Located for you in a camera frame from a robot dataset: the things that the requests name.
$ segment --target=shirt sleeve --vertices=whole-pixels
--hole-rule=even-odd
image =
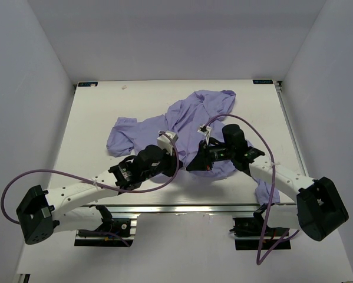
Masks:
[[[231,90],[197,91],[197,96],[204,96],[203,105],[209,117],[230,113],[234,107],[236,94]]]
[[[129,155],[134,148],[130,133],[136,132],[137,119],[118,118],[107,140],[107,150],[114,157]]]

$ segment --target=wire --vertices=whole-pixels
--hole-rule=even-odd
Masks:
[[[119,240],[121,240],[125,246],[129,247],[130,245],[128,244],[127,241],[125,241],[122,237],[118,236],[117,234],[115,233],[112,233],[112,232],[98,232],[98,231],[90,231],[90,230],[85,230],[85,229],[82,229],[82,230],[79,230],[80,232],[82,233],[90,233],[90,234],[93,234],[93,235],[110,235],[110,236],[113,236]]]
[[[265,212],[265,217],[264,217],[264,224],[262,226],[261,229],[261,234],[260,234],[260,240],[259,240],[259,246],[258,246],[258,253],[256,255],[256,264],[260,265],[264,259],[270,254],[270,252],[272,252],[272,250],[274,250],[277,245],[279,243],[281,243],[285,236],[288,234],[289,229],[287,229],[285,231],[285,233],[282,234],[282,236],[265,252],[264,256],[261,257],[261,250],[263,248],[263,241],[264,241],[264,236],[265,236],[265,230],[266,230],[266,225],[268,223],[268,219],[269,219],[269,213],[270,213],[270,207],[272,206],[272,200],[273,200],[273,194],[275,192],[275,182],[276,182],[276,167],[275,167],[275,157],[273,156],[273,152],[271,151],[269,145],[267,144],[267,142],[265,141],[265,139],[262,137],[262,135],[249,123],[247,122],[245,119],[237,116],[237,115],[233,115],[233,114],[220,114],[220,115],[216,115],[214,117],[212,117],[206,124],[205,126],[209,126],[213,121],[217,120],[219,117],[223,117],[223,116],[229,116],[229,117],[234,117],[239,119],[240,121],[244,122],[247,126],[249,126],[257,135],[258,137],[261,139],[261,141],[263,142],[263,144],[265,145],[267,151],[269,152],[270,155],[270,160],[272,162],[272,184],[270,187],[270,194],[269,194],[269,200],[268,200],[268,204],[266,206],[266,212]],[[290,236],[288,239],[293,238],[299,231],[295,232],[292,236]]]
[[[73,179],[80,180],[80,181],[82,181],[82,182],[84,182],[86,184],[97,185],[99,187],[103,187],[103,188],[108,189],[108,190],[115,190],[116,192],[120,192],[120,193],[147,193],[147,192],[154,192],[155,190],[159,190],[159,189],[167,186],[169,183],[171,183],[175,179],[175,177],[177,175],[177,172],[179,171],[179,154],[178,154],[175,142],[164,131],[160,131],[160,134],[164,135],[171,142],[171,144],[172,144],[172,146],[174,148],[174,151],[175,151],[175,155],[176,155],[176,169],[175,169],[175,173],[166,183],[164,183],[164,184],[162,184],[160,186],[154,187],[152,189],[147,189],[147,190],[124,190],[124,189],[119,189],[118,187],[111,187],[111,186],[108,186],[106,184],[97,183],[97,182],[94,182],[94,181],[92,181],[90,179],[86,179],[86,178],[79,177],[79,176],[74,175],[74,174],[65,173],[65,172],[62,172],[62,171],[57,171],[57,170],[52,170],[52,169],[30,170],[30,171],[24,172],[24,173],[18,175],[17,177],[13,178],[7,184],[7,186],[5,187],[4,191],[2,192],[2,196],[1,196],[1,211],[2,211],[2,214],[10,222],[12,222],[14,224],[20,224],[19,221],[11,218],[7,214],[7,211],[5,209],[6,194],[7,194],[7,191],[9,190],[9,188],[11,187],[11,185],[14,184],[18,179],[20,179],[20,178],[22,178],[22,177],[24,177],[26,175],[33,174],[33,173],[53,173],[53,174],[58,174],[58,175],[62,175],[62,176],[66,176],[66,177],[70,177],[70,178],[73,178]]]

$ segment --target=white wall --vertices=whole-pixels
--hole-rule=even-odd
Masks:
[[[348,209],[353,269],[353,0],[326,2],[283,86],[310,175],[332,178]]]
[[[284,78],[325,0],[29,0],[73,82]]]
[[[0,197],[19,173],[52,166],[71,100],[71,82],[26,0],[0,0]],[[27,189],[47,179],[37,175],[15,185],[9,214],[16,217]],[[0,211],[0,283],[12,281],[22,239],[20,227]]]

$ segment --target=white tabletop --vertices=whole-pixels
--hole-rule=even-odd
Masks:
[[[77,87],[55,169],[84,177],[93,177],[107,170],[123,159],[110,156],[105,148],[108,135],[118,117],[132,117],[143,121],[164,114],[170,105],[197,90],[233,90],[236,100],[231,113],[252,123],[269,143],[276,161],[299,173],[298,161],[275,86],[254,85],[252,80],[116,81],[99,82],[96,87]],[[262,142],[248,126],[231,117],[224,123],[239,123],[246,138],[255,147],[266,152]],[[53,175],[50,187],[74,182],[75,180]],[[141,188],[158,185],[159,183],[149,180]],[[100,203],[254,204],[255,188],[256,183],[241,172],[235,172],[225,180],[212,182],[209,178],[179,171],[176,180],[162,190],[140,195],[123,194],[100,200]],[[281,201],[291,202],[283,194]]]
[[[142,121],[163,114],[169,105],[196,90],[233,90],[232,113],[252,123],[270,144],[277,161],[299,172],[296,154],[273,85],[252,81],[126,81],[78,87],[55,168],[94,176],[121,159],[109,156],[105,143],[118,117]],[[225,123],[236,123],[226,119]],[[241,125],[255,147],[264,150],[252,131]],[[256,203],[256,184],[242,173],[209,183],[180,172],[176,184],[142,195],[105,199],[114,204]],[[73,180],[53,176],[50,188]],[[144,187],[154,183],[145,182]],[[281,195],[283,202],[289,199]],[[322,242],[303,233],[291,251],[273,251],[256,266],[255,251],[236,251],[228,234],[230,215],[203,213],[147,214],[138,219],[131,248],[74,247],[75,232],[60,232],[36,245],[25,245],[17,273],[29,283],[69,282],[341,282],[353,274],[337,231]]]

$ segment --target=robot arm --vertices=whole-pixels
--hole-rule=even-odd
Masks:
[[[207,139],[199,144],[199,151],[187,166],[188,171],[211,170],[214,162],[230,160],[237,170],[272,183],[272,162],[264,152],[249,147],[237,124],[222,128],[224,143],[210,138],[209,129],[202,127]],[[301,176],[276,165],[275,187],[289,196],[294,205],[272,205],[267,225],[303,230],[310,238],[321,241],[349,218],[334,183],[328,178],[319,180]],[[254,213],[263,224],[266,205]]]
[[[176,142],[175,133],[167,131],[166,134]],[[115,190],[102,187],[103,185],[134,190],[155,175],[162,173],[173,176],[177,159],[171,141],[162,135],[157,143],[158,146],[149,145],[138,155],[126,157],[119,164],[94,176],[93,185],[78,182],[50,190],[42,190],[41,186],[30,188],[17,208],[25,242],[31,245],[44,241],[55,232],[95,230],[100,225],[111,222],[112,217],[104,206],[91,206],[87,210],[79,208],[119,194]]]

